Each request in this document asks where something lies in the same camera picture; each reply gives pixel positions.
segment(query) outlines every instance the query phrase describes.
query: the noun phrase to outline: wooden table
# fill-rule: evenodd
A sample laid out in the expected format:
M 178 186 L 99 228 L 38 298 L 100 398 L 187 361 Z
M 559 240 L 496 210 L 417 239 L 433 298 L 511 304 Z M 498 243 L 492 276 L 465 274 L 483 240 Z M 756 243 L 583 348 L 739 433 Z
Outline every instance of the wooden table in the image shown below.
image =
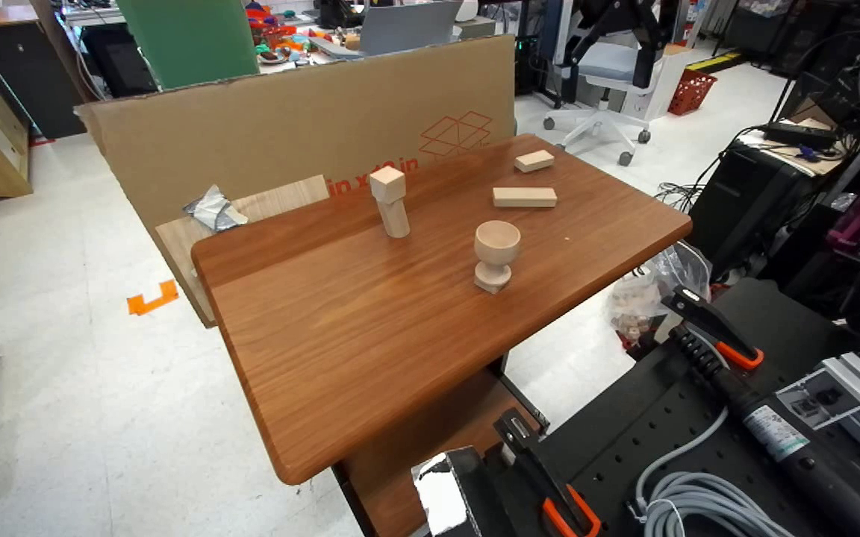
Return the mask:
M 556 166 L 512 172 L 550 149 Z M 559 204 L 502 210 L 492 185 L 553 185 Z M 409 172 L 409 239 L 368 186 L 193 246 L 275 470 L 302 483 L 448 395 L 511 346 L 678 240 L 689 221 L 617 179 L 517 137 Z M 503 218 L 521 252 L 503 292 L 472 280 L 472 231 Z

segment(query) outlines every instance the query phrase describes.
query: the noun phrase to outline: plastic bag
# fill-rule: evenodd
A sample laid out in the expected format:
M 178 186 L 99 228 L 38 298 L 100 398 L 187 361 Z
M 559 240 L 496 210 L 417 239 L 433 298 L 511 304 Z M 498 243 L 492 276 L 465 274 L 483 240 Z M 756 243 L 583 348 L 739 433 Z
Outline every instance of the plastic bag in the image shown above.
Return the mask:
M 674 286 L 687 286 L 702 298 L 711 292 L 711 263 L 683 240 L 612 282 L 609 322 L 633 358 L 653 348 L 653 331 L 669 312 L 663 298 L 672 295 Z

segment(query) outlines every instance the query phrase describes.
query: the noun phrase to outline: gray floor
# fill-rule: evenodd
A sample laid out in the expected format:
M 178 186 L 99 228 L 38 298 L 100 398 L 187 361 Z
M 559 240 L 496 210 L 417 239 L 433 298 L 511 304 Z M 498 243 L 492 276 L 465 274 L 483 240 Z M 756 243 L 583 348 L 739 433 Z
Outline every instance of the gray floor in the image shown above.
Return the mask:
M 653 191 L 689 185 L 778 81 L 718 75 L 689 116 L 657 116 L 630 166 L 587 139 L 578 158 Z M 518 131 L 545 103 L 517 100 Z M 171 270 L 90 137 L 38 146 L 36 192 L 0 198 L 0 537 L 359 533 L 330 473 L 284 485 L 217 331 L 187 301 L 129 316 Z M 511 352 L 511 377 L 563 419 L 630 367 L 605 292 Z

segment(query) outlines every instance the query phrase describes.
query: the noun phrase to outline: cardboard box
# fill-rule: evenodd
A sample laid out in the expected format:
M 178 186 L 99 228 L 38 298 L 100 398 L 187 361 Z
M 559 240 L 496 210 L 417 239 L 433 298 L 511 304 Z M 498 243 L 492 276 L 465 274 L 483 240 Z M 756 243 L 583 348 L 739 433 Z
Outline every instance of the cardboard box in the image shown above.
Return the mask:
M 193 274 L 154 231 L 217 185 L 241 198 L 326 176 L 330 192 L 368 191 L 368 172 L 409 176 L 441 155 L 512 137 L 512 39 L 472 39 L 409 54 L 76 107 L 136 218 L 159 240 L 200 318 Z

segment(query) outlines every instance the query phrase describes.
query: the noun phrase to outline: office chair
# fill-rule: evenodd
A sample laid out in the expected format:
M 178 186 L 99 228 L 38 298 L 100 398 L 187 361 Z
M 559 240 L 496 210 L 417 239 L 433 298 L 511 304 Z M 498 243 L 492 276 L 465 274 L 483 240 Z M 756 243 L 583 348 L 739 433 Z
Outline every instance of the office chair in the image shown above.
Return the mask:
M 593 90 L 593 109 L 556 109 L 544 116 L 553 131 L 562 116 L 578 113 L 578 125 L 559 143 L 568 149 L 583 134 L 605 127 L 624 146 L 617 164 L 633 161 L 633 139 L 648 143 L 648 97 L 657 81 L 657 55 L 666 28 L 653 18 L 651 0 L 575 0 L 578 24 L 571 28 L 562 60 L 559 100 L 575 100 L 578 84 Z M 630 122 L 639 134 L 630 139 L 617 122 Z

